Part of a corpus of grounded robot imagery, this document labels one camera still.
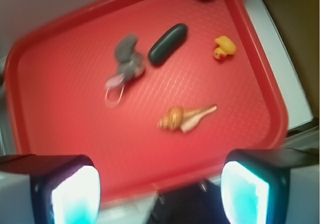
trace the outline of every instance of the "seashell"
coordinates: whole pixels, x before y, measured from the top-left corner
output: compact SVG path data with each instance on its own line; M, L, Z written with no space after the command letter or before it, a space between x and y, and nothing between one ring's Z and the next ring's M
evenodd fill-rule
M168 114L165 115L158 122L158 128L168 129L171 131L177 130L188 119L217 107L216 105L201 107L201 108L184 108L181 106L175 106L169 109Z

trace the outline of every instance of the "conch shell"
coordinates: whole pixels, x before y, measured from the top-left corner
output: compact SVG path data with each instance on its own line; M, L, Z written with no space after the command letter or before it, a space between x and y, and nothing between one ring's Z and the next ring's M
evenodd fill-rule
M161 120L159 120L158 128L174 131L177 129L181 129L183 123L193 118L192 123L188 123L187 131L189 131L189 129L194 128L204 116L214 112L216 109L216 105L195 109L175 106L170 108L168 114L165 115Z

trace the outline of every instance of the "red tray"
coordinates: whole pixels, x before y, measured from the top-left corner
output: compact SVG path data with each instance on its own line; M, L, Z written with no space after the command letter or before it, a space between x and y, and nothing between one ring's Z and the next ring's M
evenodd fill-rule
M145 57L170 27L186 42L105 106L116 44L130 33ZM235 56L219 63L214 39ZM102 201L168 190L221 171L236 148L278 147L287 112L241 0L102 0L20 39L6 62L7 102L19 154L85 154L101 177ZM217 104L187 134L157 128L172 106Z

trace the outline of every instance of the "gray mouse ear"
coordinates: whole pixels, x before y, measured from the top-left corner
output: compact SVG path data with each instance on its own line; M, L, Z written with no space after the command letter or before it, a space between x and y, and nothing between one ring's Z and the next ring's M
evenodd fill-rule
M131 55L135 52L135 46L137 44L138 37L134 34L126 36L115 47L115 59L119 63L126 63L130 61Z
M119 87L123 86L124 81L125 81L125 75L124 74L118 74L118 75L111 76L106 80L105 88L107 90L108 89L119 88Z

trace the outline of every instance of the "toy mouse tail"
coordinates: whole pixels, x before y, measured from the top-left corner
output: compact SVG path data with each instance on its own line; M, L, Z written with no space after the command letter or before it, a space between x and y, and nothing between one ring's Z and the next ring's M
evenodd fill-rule
M106 90L105 96L104 96L104 103L105 103L107 108L115 108L116 106L118 106L118 104L120 103L120 100L122 98L122 95L124 93L124 89L125 89L125 86L123 85L122 88L121 88L121 93L120 93L119 99L117 101L109 100L108 92L109 92L110 89Z

